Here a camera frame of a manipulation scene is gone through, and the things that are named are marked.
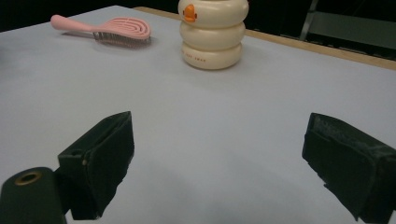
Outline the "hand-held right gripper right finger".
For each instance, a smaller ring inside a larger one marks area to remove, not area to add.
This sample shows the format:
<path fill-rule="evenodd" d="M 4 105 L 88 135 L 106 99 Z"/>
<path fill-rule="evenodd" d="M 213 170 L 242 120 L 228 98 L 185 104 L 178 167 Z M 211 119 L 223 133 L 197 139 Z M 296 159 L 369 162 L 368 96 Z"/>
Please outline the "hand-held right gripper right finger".
<path fill-rule="evenodd" d="M 340 119 L 313 113 L 302 157 L 354 218 L 389 223 L 396 211 L 396 149 Z"/>

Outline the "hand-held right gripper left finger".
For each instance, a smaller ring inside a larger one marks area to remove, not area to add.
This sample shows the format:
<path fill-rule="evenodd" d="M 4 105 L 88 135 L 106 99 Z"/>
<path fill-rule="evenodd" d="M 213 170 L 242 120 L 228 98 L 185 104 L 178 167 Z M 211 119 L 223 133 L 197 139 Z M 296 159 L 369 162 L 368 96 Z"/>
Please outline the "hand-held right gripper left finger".
<path fill-rule="evenodd" d="M 101 217 L 133 156 L 132 114 L 121 112 L 99 121 L 58 155 L 64 211 L 75 220 Z"/>

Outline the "cream ringed duck holder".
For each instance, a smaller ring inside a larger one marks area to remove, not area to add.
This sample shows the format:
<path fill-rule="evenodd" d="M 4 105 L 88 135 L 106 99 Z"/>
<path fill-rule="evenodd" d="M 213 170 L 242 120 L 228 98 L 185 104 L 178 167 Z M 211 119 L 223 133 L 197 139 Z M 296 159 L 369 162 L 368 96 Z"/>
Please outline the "cream ringed duck holder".
<path fill-rule="evenodd" d="M 186 63 L 218 70 L 240 60 L 248 0 L 179 0 L 177 10 L 181 54 Z"/>

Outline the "white table sheet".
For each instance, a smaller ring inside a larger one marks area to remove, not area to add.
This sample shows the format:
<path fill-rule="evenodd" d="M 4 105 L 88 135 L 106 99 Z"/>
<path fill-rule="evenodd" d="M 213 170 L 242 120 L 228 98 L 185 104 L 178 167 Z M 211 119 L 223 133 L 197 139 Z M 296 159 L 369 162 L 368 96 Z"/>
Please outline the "white table sheet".
<path fill-rule="evenodd" d="M 147 15 L 143 49 L 48 23 L 0 33 L 0 186 L 128 111 L 134 158 L 104 215 L 71 224 L 360 224 L 302 156 L 312 113 L 396 148 L 396 71 L 246 37 L 219 71 L 180 57 L 179 23 Z"/>

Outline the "grey metal stand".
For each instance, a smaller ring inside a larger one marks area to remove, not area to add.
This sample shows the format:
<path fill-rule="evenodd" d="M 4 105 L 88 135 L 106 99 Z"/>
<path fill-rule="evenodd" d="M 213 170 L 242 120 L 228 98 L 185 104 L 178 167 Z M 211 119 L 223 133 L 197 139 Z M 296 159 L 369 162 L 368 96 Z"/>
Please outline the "grey metal stand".
<path fill-rule="evenodd" d="M 312 0 L 300 39 L 396 61 L 396 0 Z"/>

